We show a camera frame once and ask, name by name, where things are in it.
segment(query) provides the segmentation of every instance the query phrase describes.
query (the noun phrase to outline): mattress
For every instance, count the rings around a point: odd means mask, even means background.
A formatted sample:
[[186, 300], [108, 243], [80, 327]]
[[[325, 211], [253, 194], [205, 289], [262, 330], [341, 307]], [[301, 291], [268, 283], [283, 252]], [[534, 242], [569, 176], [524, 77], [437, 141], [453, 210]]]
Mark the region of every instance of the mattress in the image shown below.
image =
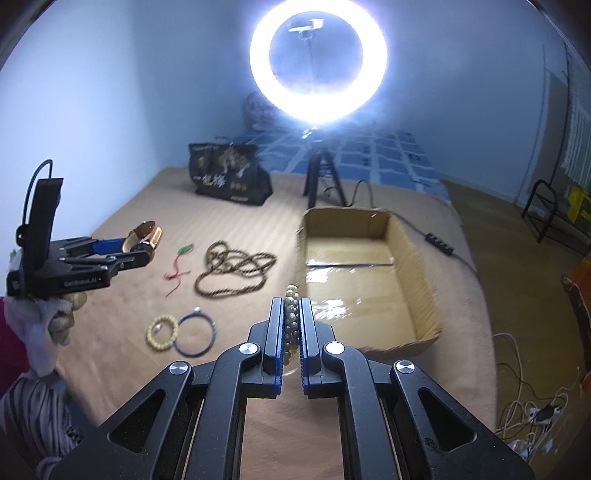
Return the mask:
[[[249, 131], [233, 142], [257, 145], [257, 157], [269, 172], [307, 171], [308, 142], [300, 132]], [[339, 128], [327, 135], [327, 143], [343, 179], [392, 185], [450, 201], [445, 185], [412, 134], [393, 133], [385, 126]]]
[[[142, 220], [155, 219], [164, 235], [147, 267], [121, 272], [110, 288], [89, 292], [87, 305], [77, 312], [71, 344], [60, 348], [58, 373], [94, 424], [106, 420], [168, 364], [181, 359], [175, 350], [156, 353], [146, 345], [145, 332], [155, 316], [169, 313], [180, 318], [199, 306], [216, 322], [218, 334], [212, 350], [189, 360], [193, 365], [215, 360], [243, 342], [252, 324], [268, 318], [272, 297], [281, 296], [296, 278], [296, 230], [307, 206], [301, 195], [303, 176], [271, 177], [274, 194], [263, 206], [253, 207], [195, 195], [185, 169], [166, 169], [95, 232], [95, 236], [113, 238]], [[355, 182], [345, 180], [343, 186], [350, 197]], [[460, 221], [447, 203], [384, 185], [374, 186], [374, 196], [378, 206], [440, 235], [458, 255], [472, 262]], [[328, 201], [320, 198], [319, 206]], [[357, 205], [367, 206], [367, 201], [367, 192], [360, 192]], [[425, 262], [443, 326], [434, 345], [413, 360], [492, 428], [495, 357], [480, 284], [460, 262], [442, 255], [413, 231], [408, 236]], [[205, 250], [220, 239], [233, 248], [277, 255], [262, 290], [226, 300], [197, 296], [193, 281], [203, 271]], [[173, 271], [178, 248], [189, 243], [195, 249], [181, 258], [179, 266], [191, 273], [165, 298], [174, 283], [166, 281], [164, 274]], [[213, 275], [202, 283], [206, 289], [239, 285], [227, 275]], [[207, 327], [199, 321], [187, 324], [181, 327], [181, 345], [187, 349], [205, 346]], [[297, 374], [284, 379], [276, 400], [249, 400], [241, 478], [342, 479], [336, 401], [306, 399]]]

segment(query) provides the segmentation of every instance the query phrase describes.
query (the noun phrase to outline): wooden floor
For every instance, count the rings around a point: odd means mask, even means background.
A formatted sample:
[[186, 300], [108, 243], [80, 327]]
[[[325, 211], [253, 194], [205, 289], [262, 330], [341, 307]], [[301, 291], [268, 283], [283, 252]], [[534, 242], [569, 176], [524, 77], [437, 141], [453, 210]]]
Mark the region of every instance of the wooden floor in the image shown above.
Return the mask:
[[[542, 398], [554, 397], [558, 388], [574, 384], [564, 413], [531, 459], [536, 477], [541, 479], [561, 458], [591, 410], [591, 400], [580, 398], [578, 379], [584, 371], [583, 348], [569, 298], [560, 283], [561, 276], [570, 273], [581, 257], [551, 241], [536, 243], [514, 205], [454, 183], [446, 182], [446, 186], [472, 249], [492, 331], [509, 332], [516, 338], [523, 380]], [[497, 363], [506, 362], [518, 371], [509, 342], [496, 338], [495, 351]], [[516, 399], [518, 387], [511, 371], [499, 366], [499, 421], [503, 408]], [[549, 403], [536, 399], [531, 389], [523, 385], [521, 401], [528, 400], [538, 407]], [[521, 432], [516, 428], [508, 431], [506, 437], [525, 439], [529, 432], [530, 426]]]

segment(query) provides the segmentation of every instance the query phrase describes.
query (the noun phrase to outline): blue bracelet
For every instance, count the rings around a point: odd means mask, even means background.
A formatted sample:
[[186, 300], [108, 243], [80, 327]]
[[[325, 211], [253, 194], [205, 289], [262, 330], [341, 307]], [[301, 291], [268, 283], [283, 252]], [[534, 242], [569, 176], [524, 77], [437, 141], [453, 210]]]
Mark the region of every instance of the blue bracelet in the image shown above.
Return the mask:
[[180, 353], [183, 356], [186, 356], [187, 358], [197, 358], [198, 356], [202, 356], [205, 355], [207, 352], [209, 352], [211, 350], [211, 348], [213, 347], [213, 344], [216, 341], [216, 335], [217, 335], [217, 331], [216, 331], [216, 324], [215, 322], [205, 313], [203, 313], [201, 311], [201, 309], [199, 307], [197, 307], [193, 312], [189, 313], [188, 315], [185, 315], [183, 318], [181, 318], [178, 321], [178, 325], [180, 326], [185, 320], [189, 320], [191, 318], [194, 317], [199, 317], [202, 318], [204, 320], [206, 320], [209, 324], [209, 326], [212, 328], [212, 339], [209, 342], [209, 345], [207, 345], [203, 350], [201, 350], [200, 352], [196, 352], [196, 353], [187, 353], [184, 350], [182, 350], [177, 343], [177, 340], [174, 341], [173, 345], [176, 348], [176, 351], [178, 353]]

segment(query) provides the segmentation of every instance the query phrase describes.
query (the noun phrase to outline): yellow beaded bracelet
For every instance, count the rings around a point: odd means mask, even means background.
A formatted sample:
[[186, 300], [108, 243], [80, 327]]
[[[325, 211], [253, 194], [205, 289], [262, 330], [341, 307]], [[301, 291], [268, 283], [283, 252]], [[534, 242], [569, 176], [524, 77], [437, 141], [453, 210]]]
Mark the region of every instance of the yellow beaded bracelet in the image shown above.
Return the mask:
[[[168, 340], [168, 342], [158, 343], [154, 339], [154, 329], [156, 328], [156, 325], [159, 325], [162, 323], [168, 323], [171, 326], [171, 328], [173, 329], [173, 334], [170, 336], [170, 340]], [[152, 322], [152, 325], [150, 325], [150, 327], [148, 328], [148, 331], [146, 332], [146, 341], [148, 342], [148, 345], [150, 347], [152, 347], [154, 350], [156, 350], [157, 352], [165, 352], [166, 350], [170, 350], [170, 348], [173, 346], [174, 341], [177, 338], [178, 338], [178, 321], [172, 315], [160, 315], [159, 317], [156, 317], [154, 319], [154, 321]]]

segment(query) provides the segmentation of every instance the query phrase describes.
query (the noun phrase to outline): tripod leg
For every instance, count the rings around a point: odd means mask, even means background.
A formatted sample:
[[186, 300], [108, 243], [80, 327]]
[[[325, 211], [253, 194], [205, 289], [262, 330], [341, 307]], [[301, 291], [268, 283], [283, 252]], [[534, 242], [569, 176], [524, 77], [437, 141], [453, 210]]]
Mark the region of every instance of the tripod leg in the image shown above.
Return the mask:
[[308, 166], [308, 178], [306, 186], [308, 187], [308, 208], [316, 206], [316, 194], [318, 193], [318, 175], [320, 174], [320, 154], [313, 154], [310, 156], [310, 164]]
[[333, 181], [335, 183], [336, 191], [339, 192], [340, 203], [343, 207], [346, 207], [347, 206], [347, 199], [345, 198], [345, 192], [343, 191], [343, 186], [341, 185], [341, 182], [340, 182], [339, 172], [336, 170], [336, 167], [335, 167], [335, 160], [334, 160], [332, 154], [328, 150], [325, 150], [323, 152], [323, 155], [324, 155], [324, 159], [326, 160], [326, 163], [328, 163], [330, 174], [333, 176]]

